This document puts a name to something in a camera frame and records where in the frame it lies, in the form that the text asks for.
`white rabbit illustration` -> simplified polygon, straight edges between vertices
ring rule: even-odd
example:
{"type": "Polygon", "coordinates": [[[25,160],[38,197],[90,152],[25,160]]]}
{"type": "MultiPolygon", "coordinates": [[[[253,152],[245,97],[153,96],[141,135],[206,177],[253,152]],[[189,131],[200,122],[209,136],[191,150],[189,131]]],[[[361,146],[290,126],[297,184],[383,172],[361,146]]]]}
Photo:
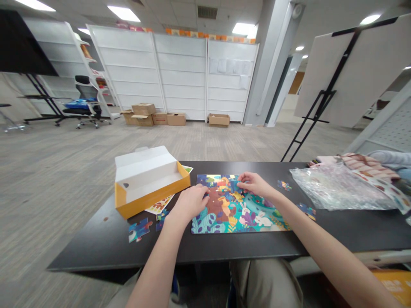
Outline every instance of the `white rabbit illustration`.
{"type": "Polygon", "coordinates": [[[247,203],[246,202],[244,202],[244,203],[240,202],[240,205],[243,208],[242,215],[245,215],[246,213],[249,213],[249,214],[251,213],[251,211],[249,209],[247,209],[247,203]]]}
{"type": "Polygon", "coordinates": [[[271,227],[272,226],[272,221],[268,219],[267,217],[264,217],[265,213],[263,211],[260,211],[258,213],[258,216],[255,218],[255,222],[258,223],[258,226],[264,225],[264,227],[271,227]]]}

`gray carpet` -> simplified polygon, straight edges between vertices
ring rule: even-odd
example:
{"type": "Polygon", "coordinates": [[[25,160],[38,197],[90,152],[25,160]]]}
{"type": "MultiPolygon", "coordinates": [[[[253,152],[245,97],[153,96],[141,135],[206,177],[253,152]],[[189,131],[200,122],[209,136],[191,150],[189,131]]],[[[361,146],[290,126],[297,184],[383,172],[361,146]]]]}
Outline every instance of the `gray carpet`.
{"type": "MultiPolygon", "coordinates": [[[[118,285],[45,268],[113,193],[115,156],[165,145],[178,160],[280,161],[299,125],[134,127],[122,118],[98,130],[91,125],[76,130],[76,124],[75,119],[61,127],[32,122],[27,132],[0,136],[2,307],[108,303],[118,285]]],[[[318,123],[294,161],[342,153],[359,133],[318,123]]]]}

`television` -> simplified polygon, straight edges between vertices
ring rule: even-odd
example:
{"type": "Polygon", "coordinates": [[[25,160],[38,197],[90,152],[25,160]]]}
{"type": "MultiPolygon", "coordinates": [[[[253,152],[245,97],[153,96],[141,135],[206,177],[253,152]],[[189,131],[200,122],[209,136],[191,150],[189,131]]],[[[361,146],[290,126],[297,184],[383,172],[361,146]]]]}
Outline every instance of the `television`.
{"type": "Polygon", "coordinates": [[[0,10],[0,71],[59,76],[23,18],[0,10]]]}

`black easel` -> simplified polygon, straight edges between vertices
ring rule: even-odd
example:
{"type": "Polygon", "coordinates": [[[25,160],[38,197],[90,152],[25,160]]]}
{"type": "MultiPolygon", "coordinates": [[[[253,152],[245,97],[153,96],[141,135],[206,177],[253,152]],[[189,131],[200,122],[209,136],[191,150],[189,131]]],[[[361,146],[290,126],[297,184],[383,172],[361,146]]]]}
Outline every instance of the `black easel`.
{"type": "Polygon", "coordinates": [[[47,93],[46,89],[37,79],[37,76],[34,74],[25,74],[33,86],[36,88],[39,95],[26,95],[25,98],[28,99],[42,99],[45,100],[47,105],[53,110],[55,115],[48,115],[41,118],[30,118],[24,119],[25,124],[29,124],[29,121],[40,121],[40,120],[50,120],[50,119],[58,119],[55,123],[56,126],[60,126],[60,122],[67,119],[67,118],[78,118],[78,116],[67,116],[64,115],[60,109],[57,107],[56,103],[53,101],[53,98],[47,93]]]}
{"type": "Polygon", "coordinates": [[[294,143],[298,143],[298,147],[295,150],[294,154],[291,156],[290,162],[293,160],[293,158],[296,156],[298,150],[301,148],[301,146],[303,145],[305,139],[307,139],[308,135],[310,134],[311,130],[314,128],[314,126],[317,124],[317,122],[326,122],[323,120],[320,120],[319,118],[321,117],[322,113],[324,112],[325,108],[327,108],[328,104],[330,103],[331,99],[333,98],[334,94],[336,93],[336,90],[333,90],[333,87],[335,85],[335,83],[337,82],[338,77],[341,74],[341,71],[343,70],[345,63],[347,62],[348,57],[350,56],[352,49],[354,48],[355,43],[358,40],[358,37],[360,36],[361,32],[366,30],[366,29],[371,29],[371,28],[375,28],[375,27],[380,27],[380,26],[385,26],[388,24],[393,24],[395,23],[395,21],[397,20],[397,17],[395,18],[391,18],[391,19],[387,19],[384,21],[379,21],[379,22],[375,22],[373,24],[369,24],[369,25],[365,25],[365,26],[360,26],[360,27],[356,27],[356,28],[351,28],[351,29],[347,29],[347,30],[343,30],[343,31],[338,31],[338,32],[334,32],[333,33],[333,37],[334,36],[339,36],[339,35],[343,35],[343,34],[348,34],[348,33],[352,33],[354,32],[354,35],[351,38],[350,43],[348,44],[347,49],[345,50],[344,54],[342,55],[342,58],[337,66],[337,69],[334,72],[333,77],[331,78],[331,81],[327,87],[327,90],[321,90],[318,95],[316,100],[314,101],[313,105],[311,106],[310,110],[308,111],[307,115],[304,118],[303,123],[301,124],[300,128],[298,129],[297,133],[295,134],[293,140],[291,141],[287,151],[285,152],[284,156],[282,157],[281,161],[284,161],[284,158],[286,157],[288,151],[290,150],[291,146],[294,143]],[[315,106],[317,105],[318,100],[320,99],[320,97],[322,96],[322,100],[320,105],[318,106],[318,109],[314,115],[313,118],[310,118],[310,114],[311,112],[314,110],[315,106]],[[304,138],[301,141],[297,140],[298,134],[300,133],[301,129],[303,128],[305,122],[307,120],[313,120],[314,122],[311,124],[310,128],[308,129],[307,133],[305,134],[304,138]]]}

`black table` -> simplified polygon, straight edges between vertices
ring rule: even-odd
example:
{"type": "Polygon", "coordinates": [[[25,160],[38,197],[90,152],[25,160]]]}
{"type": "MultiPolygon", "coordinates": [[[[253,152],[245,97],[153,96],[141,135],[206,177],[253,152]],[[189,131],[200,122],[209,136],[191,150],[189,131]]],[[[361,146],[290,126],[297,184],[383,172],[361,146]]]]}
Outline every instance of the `black table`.
{"type": "MultiPolygon", "coordinates": [[[[305,163],[199,162],[181,161],[194,167],[191,184],[197,174],[259,173],[274,188],[283,180],[291,192],[280,190],[293,203],[312,206],[311,200],[293,181],[290,169],[305,168],[305,163]]],[[[173,208],[178,194],[167,206],[173,208]]],[[[410,226],[398,210],[317,210],[317,223],[352,252],[411,249],[410,226]]],[[[56,272],[78,274],[113,280],[110,271],[143,266],[160,235],[155,231],[155,216],[142,212],[128,221],[114,208],[114,194],[103,204],[72,241],[47,268],[56,272]],[[128,243],[128,227],[148,217],[153,221],[150,232],[139,243],[128,243]]],[[[227,261],[233,259],[299,257],[308,253],[292,231],[233,234],[191,234],[191,224],[184,232],[177,264],[227,261]]]]}

